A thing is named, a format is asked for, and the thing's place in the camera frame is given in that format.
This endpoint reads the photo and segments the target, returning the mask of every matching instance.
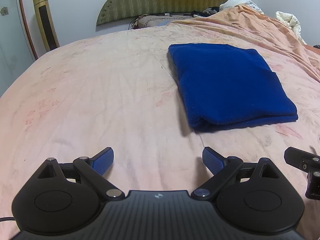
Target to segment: black cable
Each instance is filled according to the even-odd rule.
[[[4,218],[0,218],[0,222],[3,221],[15,221],[14,217],[4,217]]]

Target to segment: bed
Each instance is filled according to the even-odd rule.
[[[191,130],[168,47],[200,42],[256,49],[299,119],[213,133]],[[191,192],[211,176],[201,160],[209,146],[245,162],[270,158],[304,200],[298,231],[318,239],[320,201],[304,197],[307,176],[283,155],[289,146],[320,151],[319,51],[277,20],[237,5],[211,17],[110,33],[46,53],[0,98],[0,217],[12,214],[14,196],[48,157],[67,163],[110,146],[115,160],[104,177],[125,193]],[[0,232],[0,239],[8,239],[18,228],[2,222]]]

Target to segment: folded blue cloth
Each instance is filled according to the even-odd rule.
[[[294,122],[297,108],[255,49],[227,44],[174,44],[176,66],[189,125],[226,130]]]

